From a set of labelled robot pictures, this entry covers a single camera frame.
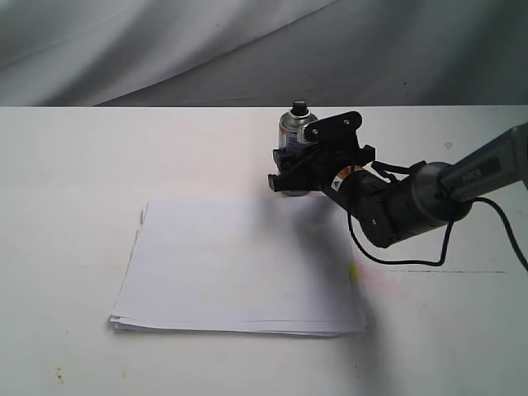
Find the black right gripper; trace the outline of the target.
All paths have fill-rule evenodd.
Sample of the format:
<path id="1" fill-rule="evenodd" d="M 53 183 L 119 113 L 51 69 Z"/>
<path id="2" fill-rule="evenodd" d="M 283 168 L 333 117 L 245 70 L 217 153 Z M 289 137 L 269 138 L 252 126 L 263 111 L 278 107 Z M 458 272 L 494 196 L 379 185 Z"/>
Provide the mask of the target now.
<path id="1" fill-rule="evenodd" d="M 340 206 L 356 206 L 361 198 L 377 196 L 389 188 L 385 181 L 364 168 L 375 160 L 369 145 L 352 150 L 333 150 L 313 144 L 304 150 L 272 151 L 277 174 L 268 175 L 273 192 L 324 194 Z"/>

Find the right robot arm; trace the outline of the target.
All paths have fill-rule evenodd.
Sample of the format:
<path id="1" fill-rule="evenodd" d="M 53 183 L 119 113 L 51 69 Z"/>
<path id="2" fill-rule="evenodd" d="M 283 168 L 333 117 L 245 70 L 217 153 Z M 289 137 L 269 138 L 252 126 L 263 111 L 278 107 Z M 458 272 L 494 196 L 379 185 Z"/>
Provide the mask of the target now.
<path id="1" fill-rule="evenodd" d="M 397 167 L 360 146 L 351 117 L 319 120 L 300 132 L 302 150 L 276 149 L 274 192 L 321 191 L 356 219 L 378 248 L 463 219 L 472 201 L 527 180 L 527 126 L 514 126 L 455 164 L 421 161 Z"/>

